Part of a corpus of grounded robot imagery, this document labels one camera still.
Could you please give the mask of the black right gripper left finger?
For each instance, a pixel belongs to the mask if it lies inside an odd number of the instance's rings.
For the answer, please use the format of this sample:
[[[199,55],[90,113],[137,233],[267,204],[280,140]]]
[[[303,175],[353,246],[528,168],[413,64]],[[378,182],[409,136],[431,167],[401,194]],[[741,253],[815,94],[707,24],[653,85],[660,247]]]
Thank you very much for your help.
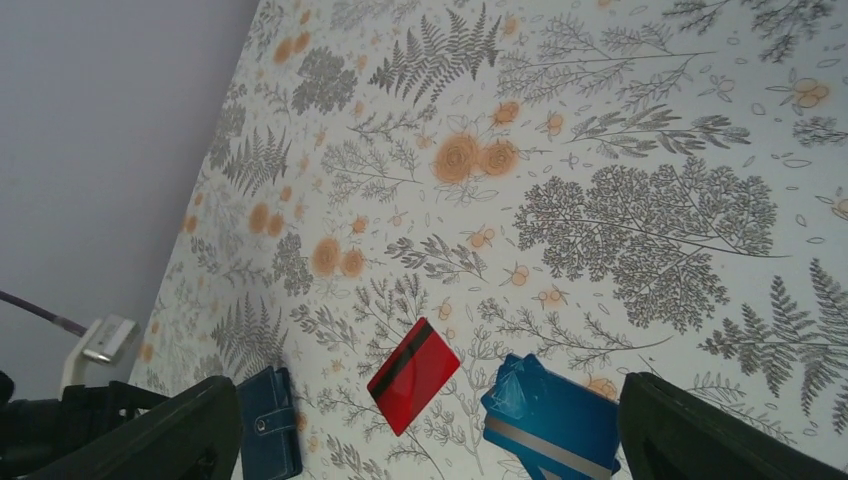
[[[229,479],[241,438],[236,388],[212,376],[25,477]]]

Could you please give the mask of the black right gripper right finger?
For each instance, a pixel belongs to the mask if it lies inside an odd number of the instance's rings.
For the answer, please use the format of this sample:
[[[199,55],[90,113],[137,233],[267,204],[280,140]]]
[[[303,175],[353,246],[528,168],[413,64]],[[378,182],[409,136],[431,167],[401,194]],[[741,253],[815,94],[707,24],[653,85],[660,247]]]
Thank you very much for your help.
[[[634,479],[847,477],[647,372],[626,375],[618,430]]]

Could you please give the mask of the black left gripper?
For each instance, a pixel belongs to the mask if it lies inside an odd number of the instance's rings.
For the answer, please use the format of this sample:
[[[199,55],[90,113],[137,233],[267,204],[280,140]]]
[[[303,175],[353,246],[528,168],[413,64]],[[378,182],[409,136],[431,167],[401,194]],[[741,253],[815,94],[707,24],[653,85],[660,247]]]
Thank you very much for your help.
[[[168,399],[123,382],[71,385],[59,399],[12,400],[1,375],[1,477],[21,479],[119,428]]]

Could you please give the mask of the blue denim card holder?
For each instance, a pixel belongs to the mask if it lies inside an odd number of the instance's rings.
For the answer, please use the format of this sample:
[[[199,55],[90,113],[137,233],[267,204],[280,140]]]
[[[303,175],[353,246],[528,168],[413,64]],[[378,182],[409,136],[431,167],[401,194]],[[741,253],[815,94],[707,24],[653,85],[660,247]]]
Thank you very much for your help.
[[[289,371],[267,367],[237,386],[246,480],[290,479],[303,472]]]

